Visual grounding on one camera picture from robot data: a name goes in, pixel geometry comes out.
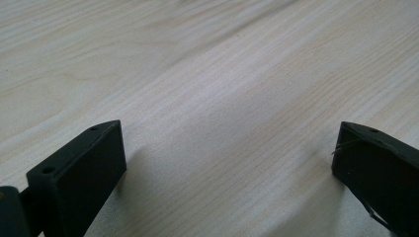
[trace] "wooden surface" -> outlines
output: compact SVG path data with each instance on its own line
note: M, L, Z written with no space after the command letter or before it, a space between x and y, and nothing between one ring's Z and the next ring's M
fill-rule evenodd
M1 1L0 185L123 123L86 236L389 236L331 175L340 121L419 147L419 1Z

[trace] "light wood grain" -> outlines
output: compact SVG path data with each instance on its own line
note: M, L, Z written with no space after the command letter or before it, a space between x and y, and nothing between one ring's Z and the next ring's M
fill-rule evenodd
M340 121L419 147L419 1L1 1L0 185L123 123L87 236L389 236L331 175Z

